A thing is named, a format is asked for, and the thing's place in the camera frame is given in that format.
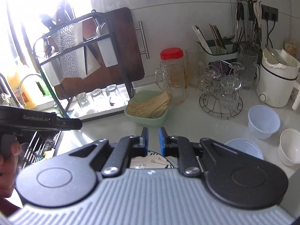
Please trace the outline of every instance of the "glass mug handle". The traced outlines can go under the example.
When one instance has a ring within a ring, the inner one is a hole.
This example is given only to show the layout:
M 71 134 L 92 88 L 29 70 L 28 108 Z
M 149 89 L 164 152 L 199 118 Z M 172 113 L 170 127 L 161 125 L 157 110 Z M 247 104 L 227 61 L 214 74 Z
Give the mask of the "glass mug handle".
M 156 82 L 157 86 L 163 91 L 164 90 L 164 86 L 162 84 L 162 81 L 163 81 L 163 78 L 161 76 L 161 69 L 157 68 L 155 70 L 155 82 Z
M 260 66 L 258 64 L 255 64 L 255 66 L 256 66 L 256 81 L 254 82 L 254 86 L 256 86 L 260 81 Z

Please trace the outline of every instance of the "bottle label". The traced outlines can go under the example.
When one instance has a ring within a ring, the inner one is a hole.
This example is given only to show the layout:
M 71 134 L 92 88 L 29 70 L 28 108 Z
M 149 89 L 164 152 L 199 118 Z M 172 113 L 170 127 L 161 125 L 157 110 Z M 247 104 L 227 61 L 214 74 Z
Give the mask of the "bottle label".
M 19 87 L 15 87 L 12 89 L 14 94 L 16 95 L 16 98 L 18 99 L 19 102 L 21 102 L 21 98 L 20 98 L 20 95 L 19 95 Z M 21 90 L 21 94 L 22 94 L 22 97 L 23 97 L 23 100 L 25 103 L 29 102 L 26 94 Z

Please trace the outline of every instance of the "floral plate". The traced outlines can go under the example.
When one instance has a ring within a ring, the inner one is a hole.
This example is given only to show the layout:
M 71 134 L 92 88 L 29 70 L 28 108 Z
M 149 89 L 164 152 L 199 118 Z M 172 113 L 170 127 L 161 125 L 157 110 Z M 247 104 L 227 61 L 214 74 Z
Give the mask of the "floral plate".
M 163 157 L 154 151 L 148 151 L 146 157 L 135 157 L 131 159 L 130 168 L 135 169 L 154 169 L 154 168 L 174 168 L 173 165 Z

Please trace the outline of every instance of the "green basket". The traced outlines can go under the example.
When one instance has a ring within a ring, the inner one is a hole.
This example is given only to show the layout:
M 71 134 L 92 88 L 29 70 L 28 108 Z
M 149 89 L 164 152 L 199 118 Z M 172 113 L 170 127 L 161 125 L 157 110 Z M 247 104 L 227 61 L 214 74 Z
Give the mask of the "green basket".
M 130 101 L 142 103 L 142 102 L 150 100 L 151 98 L 153 98 L 155 96 L 160 95 L 161 93 L 162 93 L 161 91 L 141 91 L 141 92 L 136 93 L 135 96 Z M 170 109 L 170 107 L 159 118 L 141 118 L 141 117 L 131 116 L 126 113 L 127 107 L 126 107 L 124 113 L 136 124 L 140 124 L 140 125 L 148 126 L 148 127 L 160 127 L 166 120 L 169 109 Z

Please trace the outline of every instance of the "yellow bottle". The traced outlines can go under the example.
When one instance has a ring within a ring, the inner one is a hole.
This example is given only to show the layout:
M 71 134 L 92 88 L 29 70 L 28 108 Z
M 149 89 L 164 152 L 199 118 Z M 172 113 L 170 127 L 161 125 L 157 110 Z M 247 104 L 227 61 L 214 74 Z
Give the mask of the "yellow bottle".
M 18 64 L 11 68 L 7 73 L 7 81 L 15 93 L 17 99 L 21 102 L 19 95 L 19 85 L 21 80 L 28 74 L 33 73 L 27 65 Z M 40 91 L 33 76 L 26 78 L 23 81 L 21 94 L 26 104 L 26 109 L 32 109 L 38 106 L 43 99 L 43 94 Z

